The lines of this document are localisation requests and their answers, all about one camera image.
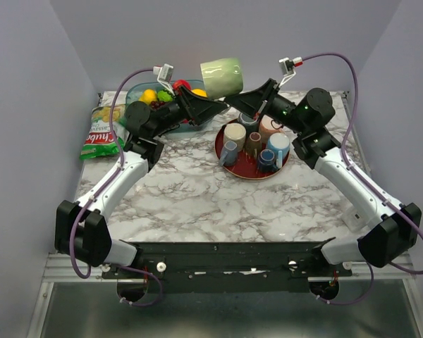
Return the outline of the sage green mug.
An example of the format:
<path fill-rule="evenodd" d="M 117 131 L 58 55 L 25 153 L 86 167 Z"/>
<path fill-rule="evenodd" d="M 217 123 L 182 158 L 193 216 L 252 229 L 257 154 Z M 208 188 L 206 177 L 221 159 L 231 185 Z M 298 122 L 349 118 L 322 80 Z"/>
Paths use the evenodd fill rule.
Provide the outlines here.
<path fill-rule="evenodd" d="M 241 93 L 243 74 L 238 58 L 221 58 L 200 64 L 202 81 L 209 99 Z"/>

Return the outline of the white blue mug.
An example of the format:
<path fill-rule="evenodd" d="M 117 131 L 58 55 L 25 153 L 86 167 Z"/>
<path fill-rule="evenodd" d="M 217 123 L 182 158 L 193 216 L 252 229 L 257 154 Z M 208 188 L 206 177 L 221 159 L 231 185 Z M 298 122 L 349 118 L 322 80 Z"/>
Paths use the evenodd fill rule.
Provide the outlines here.
<path fill-rule="evenodd" d="M 279 170 L 282 169 L 284 160 L 290 151 L 288 136 L 282 132 L 272 134 L 268 138 L 266 148 L 274 152 L 275 165 Z"/>

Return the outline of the light blue textured mug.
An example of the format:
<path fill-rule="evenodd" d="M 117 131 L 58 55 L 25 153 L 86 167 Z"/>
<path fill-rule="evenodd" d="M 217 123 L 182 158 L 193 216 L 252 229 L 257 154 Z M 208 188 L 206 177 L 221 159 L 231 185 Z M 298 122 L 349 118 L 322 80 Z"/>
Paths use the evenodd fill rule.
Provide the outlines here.
<path fill-rule="evenodd" d="M 220 166 L 233 166 L 238 160 L 238 145 L 232 141 L 228 140 L 221 150 L 219 156 L 219 165 Z"/>

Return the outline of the dark blue mug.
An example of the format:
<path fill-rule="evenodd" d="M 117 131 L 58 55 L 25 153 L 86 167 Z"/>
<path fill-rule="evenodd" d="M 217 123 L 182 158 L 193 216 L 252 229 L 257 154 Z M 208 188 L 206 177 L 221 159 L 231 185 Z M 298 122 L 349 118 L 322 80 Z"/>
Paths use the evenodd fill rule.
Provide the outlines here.
<path fill-rule="evenodd" d="M 278 171 L 275 153 L 270 149 L 262 150 L 257 157 L 257 170 L 261 173 L 275 173 Z"/>

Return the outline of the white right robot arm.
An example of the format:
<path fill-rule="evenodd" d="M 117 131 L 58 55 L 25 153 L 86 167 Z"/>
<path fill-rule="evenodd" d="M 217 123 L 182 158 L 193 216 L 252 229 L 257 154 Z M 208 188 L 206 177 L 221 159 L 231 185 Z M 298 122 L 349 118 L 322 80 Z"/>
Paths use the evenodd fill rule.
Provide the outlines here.
<path fill-rule="evenodd" d="M 335 115 L 328 91 L 315 87 L 294 104 L 278 92 L 270 79 L 251 92 L 227 96 L 224 101 L 253 118 L 267 115 L 292 130 L 293 150 L 311 169 L 327 178 L 352 204 L 370 231 L 357 239 L 330 239 L 310 259 L 312 271 L 328 275 L 336 264 L 366 261 L 377 268 L 388 265 L 417 241 L 422 212 L 383 191 L 349 158 L 342 156 L 341 143 L 326 126 Z"/>

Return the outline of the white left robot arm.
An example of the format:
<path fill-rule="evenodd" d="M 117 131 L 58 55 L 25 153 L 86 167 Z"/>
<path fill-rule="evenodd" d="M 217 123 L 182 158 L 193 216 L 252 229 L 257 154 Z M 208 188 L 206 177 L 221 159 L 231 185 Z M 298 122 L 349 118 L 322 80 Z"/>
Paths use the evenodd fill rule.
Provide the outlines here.
<path fill-rule="evenodd" d="M 63 201 L 56 210 L 54 246 L 57 251 L 92 267 L 118 265 L 127 278 L 141 273 L 135 245 L 112 239 L 107 221 L 128 190 L 158 162 L 163 143 L 157 137 L 187 120 L 200 125 L 227 109 L 222 101 L 198 96 L 179 87 L 173 101 L 158 109 L 135 101 L 125 110 L 130 135 L 110 171 L 75 202 Z"/>

